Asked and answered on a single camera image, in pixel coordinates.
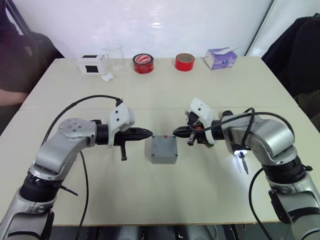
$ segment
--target tissue box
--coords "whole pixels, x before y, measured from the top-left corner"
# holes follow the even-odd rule
[[[231,68],[237,59],[233,50],[234,48],[230,47],[208,49],[204,61],[210,69]]]
[[[105,75],[107,73],[106,61],[104,54],[84,55],[76,60],[76,64],[83,74]]]

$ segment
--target red adhesive tape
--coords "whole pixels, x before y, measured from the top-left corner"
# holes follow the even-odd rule
[[[195,62],[195,57],[189,53],[180,53],[175,57],[175,68],[180,71],[190,71]]]
[[[154,57],[141,53],[133,57],[133,68],[139,74],[150,73],[154,69]]]

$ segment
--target silver robotic arm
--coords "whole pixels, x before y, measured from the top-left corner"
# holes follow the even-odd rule
[[[213,113],[208,113],[212,111],[208,109],[205,103],[194,99],[186,111],[188,126],[177,128],[173,134],[189,138],[189,145],[193,145],[197,140],[198,143],[211,147],[216,140],[225,140],[230,153],[237,151],[243,161],[242,152],[250,149],[265,172],[271,188],[271,203],[279,220],[291,224],[296,240],[320,239],[319,192],[298,157],[293,132],[278,121],[254,115],[253,124],[243,145],[251,118],[249,113],[233,115],[226,111],[222,119],[218,120]],[[212,129],[207,131],[201,131],[208,127],[207,123],[204,125],[200,121],[204,116],[213,116],[207,120],[211,121],[212,126]],[[213,141],[206,138],[208,133],[213,137]]]
[[[121,147],[126,160],[125,142],[152,136],[147,129],[131,127],[133,111],[124,103],[109,115],[108,124],[99,120],[70,118],[36,154],[23,185],[17,190],[0,225],[0,240],[48,239],[54,220],[51,211],[57,192],[69,173],[78,153],[94,145]]]

